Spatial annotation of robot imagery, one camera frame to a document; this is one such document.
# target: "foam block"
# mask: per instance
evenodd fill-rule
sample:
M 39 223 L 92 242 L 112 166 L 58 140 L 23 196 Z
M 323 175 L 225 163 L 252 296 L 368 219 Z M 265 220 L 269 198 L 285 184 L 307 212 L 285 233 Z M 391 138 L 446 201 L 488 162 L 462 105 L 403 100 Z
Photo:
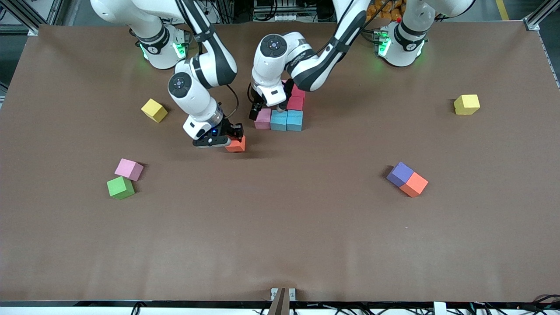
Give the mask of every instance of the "foam block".
M 107 188 L 109 189 L 109 195 L 119 200 L 130 197 L 135 193 L 132 182 L 122 176 L 108 181 Z
M 293 85 L 292 89 L 292 96 L 297 98 L 305 98 L 305 91 L 300 90 L 295 84 Z
M 288 121 L 288 111 L 279 113 L 277 110 L 272 111 L 270 116 L 270 128 L 272 130 L 286 131 L 286 123 Z
M 239 140 L 231 140 L 231 144 L 226 146 L 228 152 L 245 152 L 245 136 Z
M 293 110 L 303 110 L 304 109 L 304 99 L 298 96 L 292 96 L 288 100 L 288 106 L 286 109 L 293 109 Z
M 410 179 L 412 173 L 414 173 L 414 171 L 410 167 L 406 166 L 402 162 L 399 162 L 399 164 L 393 167 L 391 173 L 387 175 L 387 179 L 397 187 L 401 187 Z
M 270 129 L 270 116 L 272 115 L 272 109 L 263 108 L 260 110 L 259 115 L 255 120 L 256 129 Z
M 400 190 L 405 192 L 407 195 L 411 197 L 418 197 L 428 184 L 428 181 L 425 180 L 422 176 L 418 175 L 416 172 L 412 173 L 412 176 L 408 179 L 408 181 L 400 187 Z
M 146 116 L 150 117 L 156 123 L 160 121 L 167 115 L 167 110 L 160 103 L 150 99 L 143 107 L 142 111 Z
M 457 115 L 472 115 L 480 108 L 478 102 L 478 95 L 461 95 L 455 102 L 455 114 Z
M 121 159 L 116 167 L 115 174 L 133 181 L 137 181 L 144 169 L 140 164 L 127 159 Z
M 301 131 L 304 123 L 304 113 L 300 110 L 288 110 L 286 129 L 290 131 Z

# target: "green cube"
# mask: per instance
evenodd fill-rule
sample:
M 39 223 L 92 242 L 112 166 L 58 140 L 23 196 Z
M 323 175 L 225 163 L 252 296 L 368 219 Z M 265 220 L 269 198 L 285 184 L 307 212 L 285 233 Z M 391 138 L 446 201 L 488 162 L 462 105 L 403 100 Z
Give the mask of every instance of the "green cube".
M 109 189 L 109 195 L 115 199 L 125 199 L 134 194 L 134 187 L 132 187 L 132 182 L 130 179 L 126 179 L 122 176 L 112 179 L 107 182 L 107 188 Z

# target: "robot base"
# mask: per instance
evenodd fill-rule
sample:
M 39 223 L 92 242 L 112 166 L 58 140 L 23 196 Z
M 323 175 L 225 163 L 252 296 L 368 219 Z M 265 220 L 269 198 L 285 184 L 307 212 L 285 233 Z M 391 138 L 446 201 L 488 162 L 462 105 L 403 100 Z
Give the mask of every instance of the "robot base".
M 386 31 L 389 34 L 388 41 L 384 47 L 385 50 L 382 52 L 380 49 L 383 45 L 379 45 L 377 49 L 377 54 L 379 57 L 385 59 L 388 63 L 392 64 L 393 66 L 397 67 L 406 67 L 410 66 L 418 56 L 422 53 L 422 47 L 424 46 L 425 41 L 422 42 L 419 46 L 410 52 L 403 49 L 403 47 L 397 43 L 395 40 L 395 27 L 398 25 L 397 22 L 391 22 L 389 25 L 384 26 L 381 28 L 381 31 Z
M 165 28 L 170 32 L 170 40 L 165 45 L 159 54 L 151 54 L 150 52 L 144 51 L 144 58 L 157 69 L 169 69 L 175 67 L 175 65 L 186 57 L 184 51 L 180 51 L 177 45 L 183 44 L 185 42 L 185 31 L 176 29 L 173 26 L 165 25 Z

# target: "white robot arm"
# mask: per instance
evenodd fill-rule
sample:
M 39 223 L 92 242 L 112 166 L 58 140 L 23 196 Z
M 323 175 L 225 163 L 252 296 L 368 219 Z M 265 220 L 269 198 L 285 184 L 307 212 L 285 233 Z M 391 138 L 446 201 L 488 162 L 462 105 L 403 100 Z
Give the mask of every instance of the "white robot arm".
M 402 21 L 381 28 L 387 32 L 387 38 L 379 46 L 378 55 L 397 67 L 412 64 L 422 53 L 436 11 L 454 17 L 470 9 L 473 3 L 474 0 L 409 0 Z
M 219 103 L 207 89 L 230 84 L 237 65 L 194 0 L 90 0 L 95 12 L 112 23 L 127 24 L 140 41 L 144 57 L 156 68 L 175 66 L 168 90 L 179 107 L 189 114 L 183 129 L 196 147 L 226 146 L 241 139 L 243 127 L 223 117 Z M 164 25 L 160 17 L 185 21 L 202 48 L 190 60 L 182 60 L 184 32 Z
M 337 29 L 321 55 L 317 55 L 303 35 L 298 32 L 265 36 L 256 49 L 253 62 L 253 78 L 249 93 L 254 100 L 250 118 L 256 119 L 262 105 L 278 105 L 278 110 L 284 110 L 287 99 L 290 98 L 290 84 L 295 83 L 304 91 L 315 91 L 320 88 L 335 64 L 348 52 L 365 23 L 369 2 L 369 0 L 333 1 L 338 18 Z M 293 82 L 288 81 L 286 87 L 280 80 L 284 69 L 293 78 Z

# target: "purple cube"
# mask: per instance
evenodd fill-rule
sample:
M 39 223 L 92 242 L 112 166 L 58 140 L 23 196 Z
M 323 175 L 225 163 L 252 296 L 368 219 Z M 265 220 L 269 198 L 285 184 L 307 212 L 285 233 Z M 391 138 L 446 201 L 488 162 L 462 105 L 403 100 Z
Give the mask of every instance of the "purple cube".
M 387 179 L 397 187 L 401 187 L 407 183 L 412 176 L 412 173 L 414 173 L 414 171 L 410 167 L 406 166 L 402 162 L 399 162 L 399 164 L 393 167 L 391 173 L 387 175 Z
M 270 108 L 263 108 L 260 110 L 259 115 L 255 120 L 256 129 L 270 129 L 270 116 L 272 110 Z
M 137 181 L 143 169 L 144 167 L 139 163 L 127 159 L 121 159 L 119 166 L 116 168 L 115 174 Z

